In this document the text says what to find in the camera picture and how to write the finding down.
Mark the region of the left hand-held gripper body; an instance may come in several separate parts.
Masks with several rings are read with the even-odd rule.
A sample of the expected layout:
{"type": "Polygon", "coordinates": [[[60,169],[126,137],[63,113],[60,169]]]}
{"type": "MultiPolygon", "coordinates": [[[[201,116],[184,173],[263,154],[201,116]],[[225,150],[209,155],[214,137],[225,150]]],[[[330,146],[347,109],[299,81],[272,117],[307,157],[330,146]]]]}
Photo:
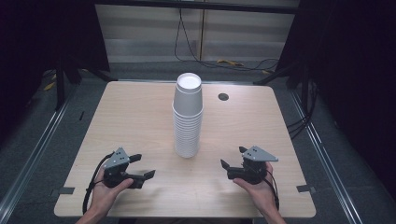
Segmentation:
{"type": "Polygon", "coordinates": [[[143,175],[128,174],[126,169],[129,164],[129,156],[119,147],[104,164],[104,184],[108,188],[114,188],[123,180],[131,178],[134,183],[130,189],[141,189],[146,179],[143,175]]]}

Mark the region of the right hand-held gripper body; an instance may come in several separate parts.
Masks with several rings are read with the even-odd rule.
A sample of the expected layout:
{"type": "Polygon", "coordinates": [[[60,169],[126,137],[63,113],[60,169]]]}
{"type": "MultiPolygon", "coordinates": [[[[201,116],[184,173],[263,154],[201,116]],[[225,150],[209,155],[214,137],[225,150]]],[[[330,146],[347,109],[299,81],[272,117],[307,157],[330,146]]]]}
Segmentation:
{"type": "Polygon", "coordinates": [[[242,166],[230,167],[227,177],[229,179],[241,178],[252,185],[261,183],[267,176],[266,163],[268,161],[278,161],[276,156],[257,146],[248,148],[248,151],[241,155],[242,166]]]}

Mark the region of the stack of white paper cups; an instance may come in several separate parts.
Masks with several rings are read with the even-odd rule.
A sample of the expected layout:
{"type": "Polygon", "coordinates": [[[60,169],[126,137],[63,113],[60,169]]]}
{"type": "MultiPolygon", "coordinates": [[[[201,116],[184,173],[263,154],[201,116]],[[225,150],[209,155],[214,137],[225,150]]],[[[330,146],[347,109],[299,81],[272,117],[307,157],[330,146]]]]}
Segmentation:
{"type": "Polygon", "coordinates": [[[194,73],[177,78],[174,100],[175,151],[182,158],[191,158],[199,150],[203,119],[202,80],[194,73]]]}

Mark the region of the person's right hand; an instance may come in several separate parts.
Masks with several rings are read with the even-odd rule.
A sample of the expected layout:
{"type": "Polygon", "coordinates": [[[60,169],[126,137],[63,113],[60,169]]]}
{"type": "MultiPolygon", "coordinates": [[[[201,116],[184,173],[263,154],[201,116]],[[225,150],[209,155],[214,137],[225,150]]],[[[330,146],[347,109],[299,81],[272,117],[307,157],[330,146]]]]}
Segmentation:
{"type": "Polygon", "coordinates": [[[266,217],[275,217],[279,214],[276,209],[275,196],[271,189],[272,178],[270,175],[265,177],[266,181],[252,185],[241,178],[235,178],[233,182],[244,189],[250,196],[255,207],[266,217]]]}

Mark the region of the person's left hand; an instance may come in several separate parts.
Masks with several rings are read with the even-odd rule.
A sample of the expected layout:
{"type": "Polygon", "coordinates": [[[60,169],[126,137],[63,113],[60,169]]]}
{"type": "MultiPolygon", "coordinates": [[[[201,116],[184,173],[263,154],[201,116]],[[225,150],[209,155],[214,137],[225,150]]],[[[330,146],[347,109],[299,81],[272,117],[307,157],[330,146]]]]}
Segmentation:
{"type": "Polygon", "coordinates": [[[88,212],[97,218],[103,218],[112,208],[118,195],[128,189],[134,181],[131,178],[123,180],[114,188],[108,188],[104,184],[104,169],[101,168],[97,177],[94,179],[94,187],[92,191],[92,201],[88,212]]]}

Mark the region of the black metal stand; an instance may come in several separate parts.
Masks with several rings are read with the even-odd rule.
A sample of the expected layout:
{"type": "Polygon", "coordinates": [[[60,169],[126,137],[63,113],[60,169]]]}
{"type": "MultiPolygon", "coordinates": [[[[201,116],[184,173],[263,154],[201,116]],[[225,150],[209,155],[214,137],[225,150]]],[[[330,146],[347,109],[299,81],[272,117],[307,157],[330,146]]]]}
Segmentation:
{"type": "Polygon", "coordinates": [[[106,75],[93,65],[84,62],[82,59],[72,55],[61,55],[56,63],[56,89],[57,89],[57,105],[56,110],[60,110],[65,103],[65,81],[67,77],[71,84],[79,84],[82,80],[79,69],[86,69],[91,74],[99,77],[105,82],[117,81],[116,78],[106,75]]]}
{"type": "Polygon", "coordinates": [[[286,83],[289,90],[296,90],[298,85],[301,84],[302,104],[307,106],[309,77],[307,74],[307,65],[305,63],[294,62],[283,68],[277,68],[275,72],[271,73],[268,77],[259,81],[254,81],[253,84],[257,86],[265,86],[276,78],[285,76],[289,77],[286,83]]]}

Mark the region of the dark curtain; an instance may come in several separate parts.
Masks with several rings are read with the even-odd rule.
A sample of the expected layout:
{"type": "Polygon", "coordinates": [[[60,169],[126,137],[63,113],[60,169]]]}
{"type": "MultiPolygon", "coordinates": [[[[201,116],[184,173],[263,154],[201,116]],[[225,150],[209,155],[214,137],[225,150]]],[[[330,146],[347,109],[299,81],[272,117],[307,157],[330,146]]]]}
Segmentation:
{"type": "Polygon", "coordinates": [[[0,0],[0,144],[59,63],[109,69],[95,1],[0,0]]]}
{"type": "Polygon", "coordinates": [[[396,200],[396,0],[300,0],[279,67],[299,63],[396,200]]]}

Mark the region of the metal floor rail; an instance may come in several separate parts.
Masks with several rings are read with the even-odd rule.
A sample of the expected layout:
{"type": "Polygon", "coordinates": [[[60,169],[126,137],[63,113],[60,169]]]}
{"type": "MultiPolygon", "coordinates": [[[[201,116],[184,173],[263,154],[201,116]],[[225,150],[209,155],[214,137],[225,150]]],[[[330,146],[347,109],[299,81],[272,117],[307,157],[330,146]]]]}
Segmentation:
{"type": "Polygon", "coordinates": [[[343,208],[349,224],[362,224],[360,214],[357,211],[355,204],[352,202],[340,175],[336,171],[326,147],[323,145],[323,142],[316,130],[315,125],[312,121],[308,120],[307,114],[303,110],[302,99],[296,91],[291,91],[290,95],[294,105],[296,106],[299,116],[304,121],[304,128],[306,129],[311,143],[318,154],[318,158],[322,164],[326,176],[332,185],[332,189],[337,197],[337,200],[343,208]]]}
{"type": "Polygon", "coordinates": [[[18,173],[16,179],[13,181],[11,187],[8,189],[4,198],[0,202],[0,224],[7,224],[7,221],[13,210],[18,203],[22,193],[24,192],[27,183],[29,182],[35,168],[37,167],[41,157],[43,156],[47,145],[49,144],[52,136],[56,132],[65,111],[69,105],[73,93],[67,96],[64,101],[57,107],[53,113],[49,123],[41,134],[38,142],[36,143],[31,155],[23,165],[21,171],[18,173]]]}

